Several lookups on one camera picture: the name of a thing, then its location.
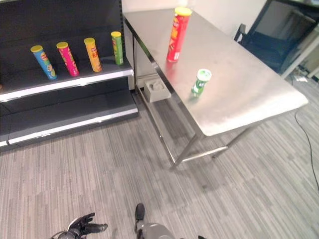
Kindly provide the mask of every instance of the pringles can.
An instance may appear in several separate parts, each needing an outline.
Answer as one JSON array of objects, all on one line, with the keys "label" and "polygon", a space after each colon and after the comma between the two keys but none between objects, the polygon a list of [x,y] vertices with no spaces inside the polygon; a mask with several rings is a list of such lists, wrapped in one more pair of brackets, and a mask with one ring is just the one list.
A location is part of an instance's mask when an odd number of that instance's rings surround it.
[{"label": "pringles can", "polygon": [[121,33],[119,31],[113,31],[111,32],[111,36],[112,36],[112,45],[113,45],[114,56],[115,56],[115,63],[117,65],[122,65],[123,50],[122,50]]},{"label": "pringles can", "polygon": [[65,41],[61,41],[58,44],[56,44],[56,47],[58,48],[61,54],[61,57],[64,61],[64,64],[66,65],[66,68],[68,69],[70,75],[71,76],[79,75],[79,70],[76,67],[76,64],[71,54],[68,43]]},{"label": "pringles can", "polygon": [[93,71],[95,71],[95,72],[101,71],[102,67],[100,64],[98,51],[97,51],[96,46],[95,46],[94,38],[92,38],[92,37],[85,38],[84,44],[86,46],[86,50],[88,52]]},{"label": "pringles can", "polygon": [[186,7],[175,8],[175,17],[167,53],[168,61],[175,62],[178,60],[191,13],[192,11]]},{"label": "pringles can", "polygon": [[207,69],[199,69],[197,72],[197,79],[191,91],[195,97],[199,97],[204,91],[204,86],[211,78],[211,72]]},{"label": "pringles can", "polygon": [[30,48],[31,52],[33,52],[36,60],[42,67],[43,71],[45,72],[46,76],[50,80],[55,80],[57,75],[55,74],[55,70],[53,69],[48,57],[46,56],[45,52],[43,51],[43,47],[40,45],[36,45]]}]

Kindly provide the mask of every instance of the pink pringles can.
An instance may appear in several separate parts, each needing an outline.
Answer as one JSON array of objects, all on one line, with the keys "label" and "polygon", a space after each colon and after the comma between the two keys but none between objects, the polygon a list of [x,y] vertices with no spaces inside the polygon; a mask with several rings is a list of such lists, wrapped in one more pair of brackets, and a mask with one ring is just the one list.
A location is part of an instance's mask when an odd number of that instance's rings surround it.
[{"label": "pink pringles can", "polygon": [[56,47],[58,48],[61,57],[66,65],[66,68],[68,69],[71,76],[77,76],[79,75],[79,70],[76,67],[75,61],[73,59],[73,56],[71,54],[69,45],[65,41],[61,41],[58,44],[56,44]]}]

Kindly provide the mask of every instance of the black chair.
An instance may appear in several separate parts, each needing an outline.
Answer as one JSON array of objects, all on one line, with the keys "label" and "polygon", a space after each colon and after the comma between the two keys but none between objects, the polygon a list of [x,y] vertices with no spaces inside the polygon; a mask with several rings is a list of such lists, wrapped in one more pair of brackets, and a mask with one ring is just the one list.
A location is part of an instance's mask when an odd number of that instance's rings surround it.
[{"label": "black chair", "polygon": [[241,24],[234,40],[281,74],[288,67],[299,43],[318,25],[319,7],[293,0],[267,0],[245,33]]}]

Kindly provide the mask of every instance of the table top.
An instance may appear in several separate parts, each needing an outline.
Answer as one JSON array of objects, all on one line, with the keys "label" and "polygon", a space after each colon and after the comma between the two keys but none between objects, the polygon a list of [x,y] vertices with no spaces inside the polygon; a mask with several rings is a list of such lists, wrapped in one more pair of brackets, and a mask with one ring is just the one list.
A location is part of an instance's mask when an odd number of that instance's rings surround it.
[{"label": "table top", "polygon": [[[190,17],[176,63],[167,62],[173,9],[125,13],[126,23],[205,136],[251,125],[308,103],[306,97],[199,14]],[[212,72],[199,98],[191,88],[200,68]]]}]

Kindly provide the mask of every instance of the green can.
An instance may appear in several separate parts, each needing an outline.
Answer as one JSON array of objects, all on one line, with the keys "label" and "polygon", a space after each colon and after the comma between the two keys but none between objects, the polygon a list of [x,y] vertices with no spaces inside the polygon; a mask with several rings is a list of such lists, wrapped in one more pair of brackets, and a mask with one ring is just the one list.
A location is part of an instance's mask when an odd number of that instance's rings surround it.
[{"label": "green can", "polygon": [[198,97],[204,91],[205,84],[210,80],[211,72],[207,69],[199,69],[197,72],[197,80],[191,91],[194,96]]},{"label": "green can", "polygon": [[115,56],[115,63],[117,65],[123,64],[123,50],[122,50],[122,34],[119,31],[111,32],[112,44]]}]

